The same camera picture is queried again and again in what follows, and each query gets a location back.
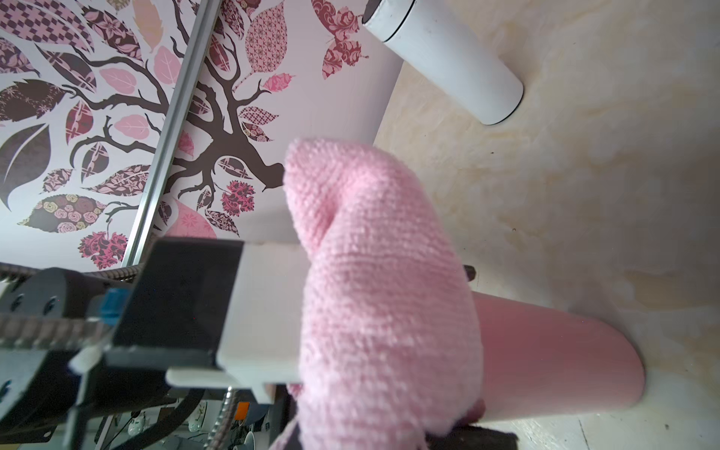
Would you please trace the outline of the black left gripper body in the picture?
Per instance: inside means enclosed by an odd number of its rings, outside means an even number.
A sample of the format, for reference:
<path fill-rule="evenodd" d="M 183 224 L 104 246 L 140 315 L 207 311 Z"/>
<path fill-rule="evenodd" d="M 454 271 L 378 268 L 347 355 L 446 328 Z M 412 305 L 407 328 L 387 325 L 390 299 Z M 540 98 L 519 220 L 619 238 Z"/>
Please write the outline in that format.
<path fill-rule="evenodd" d="M 110 336 L 140 271 L 2 267 L 2 444 L 46 443 L 58 426 L 67 444 L 82 444 L 96 417 L 165 403 L 169 388 L 155 371 L 99 362 L 78 375 L 69 366 Z"/>

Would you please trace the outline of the pink towel cloth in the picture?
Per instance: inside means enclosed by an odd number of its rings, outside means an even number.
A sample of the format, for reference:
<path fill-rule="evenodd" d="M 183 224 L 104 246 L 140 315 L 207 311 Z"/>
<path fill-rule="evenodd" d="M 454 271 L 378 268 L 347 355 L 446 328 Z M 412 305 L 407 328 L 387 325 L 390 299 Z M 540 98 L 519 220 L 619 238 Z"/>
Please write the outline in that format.
<path fill-rule="evenodd" d="M 363 144 L 298 139 L 284 187 L 309 256 L 292 432 L 306 449 L 422 449 L 480 418 L 474 298 L 413 171 Z"/>

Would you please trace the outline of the white thermos black lid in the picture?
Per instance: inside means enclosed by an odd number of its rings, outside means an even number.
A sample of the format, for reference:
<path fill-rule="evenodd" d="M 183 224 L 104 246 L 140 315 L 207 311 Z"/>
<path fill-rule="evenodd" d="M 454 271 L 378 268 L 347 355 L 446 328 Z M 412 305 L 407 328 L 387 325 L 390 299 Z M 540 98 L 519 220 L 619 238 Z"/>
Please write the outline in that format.
<path fill-rule="evenodd" d="M 363 26 L 485 126 L 506 120 L 524 85 L 444 1 L 367 2 Z"/>

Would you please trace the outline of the pink thermos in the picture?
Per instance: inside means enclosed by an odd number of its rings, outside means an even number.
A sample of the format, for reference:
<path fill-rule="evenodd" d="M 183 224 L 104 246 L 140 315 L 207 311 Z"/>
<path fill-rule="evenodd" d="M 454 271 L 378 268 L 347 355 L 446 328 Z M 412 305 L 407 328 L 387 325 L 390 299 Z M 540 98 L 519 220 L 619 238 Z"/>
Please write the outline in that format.
<path fill-rule="evenodd" d="M 629 408 L 646 373 L 626 336 L 596 319 L 474 294 L 484 347 L 483 420 Z"/>

